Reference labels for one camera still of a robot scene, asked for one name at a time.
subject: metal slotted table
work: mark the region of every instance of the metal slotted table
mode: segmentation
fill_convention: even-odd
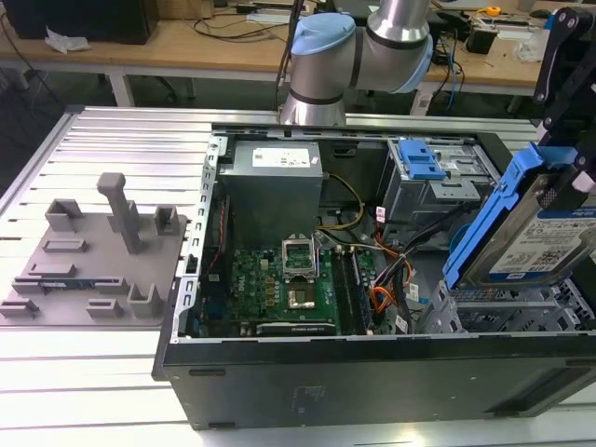
[[[104,171],[121,171],[140,212],[169,203],[192,219],[211,123],[275,122],[268,112],[89,107],[66,114],[0,199],[0,297],[44,234],[53,198],[108,212],[95,183]],[[511,151],[536,139],[524,120],[350,115],[348,125],[491,131]],[[596,386],[534,419],[197,433],[169,383],[151,378],[158,335],[0,331],[0,445],[596,445]]]

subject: hard drive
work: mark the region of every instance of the hard drive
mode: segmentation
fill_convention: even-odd
[[[538,197],[552,174],[538,175],[519,204],[485,242],[459,282],[460,288],[549,286],[569,277],[596,248],[596,206],[542,210]]]

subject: floor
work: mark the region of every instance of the floor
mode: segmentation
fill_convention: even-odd
[[[49,87],[64,104],[115,105],[109,83],[94,74],[40,73]],[[47,133],[61,115],[55,103],[33,73],[28,73],[30,86],[17,91],[7,84],[0,71],[0,196],[29,160]],[[153,77],[133,76],[131,87],[137,106],[184,107],[213,109],[270,110],[273,102],[273,84],[267,82],[198,79],[196,98],[186,97],[184,79],[169,79],[179,94],[177,103],[169,103],[169,92]],[[286,91],[279,97],[284,98]],[[431,104],[430,115],[472,117],[528,117],[539,118],[542,111],[526,99],[516,116],[507,112],[508,96],[458,93],[454,106],[447,114],[449,92],[442,92]],[[346,110],[354,113],[407,115],[413,93],[389,95],[375,93],[362,106],[355,105],[354,92],[346,95]]]

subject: blue drive bay bracket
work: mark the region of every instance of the blue drive bay bracket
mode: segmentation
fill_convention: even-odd
[[[437,155],[421,140],[400,140],[398,153],[413,180],[444,180],[447,177],[437,162]]]
[[[519,187],[526,176],[540,167],[562,169],[573,164],[576,156],[577,151],[573,147],[537,147],[533,143],[513,156],[499,184],[443,267],[445,282],[450,290],[457,286],[464,274],[464,264],[473,256],[493,225],[499,222],[503,213],[513,210],[519,203],[524,194]]]

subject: black computer case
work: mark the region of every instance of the black computer case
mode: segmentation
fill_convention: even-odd
[[[48,27],[90,41],[142,45],[159,19],[156,0],[5,0],[4,6],[22,39],[42,39]]]

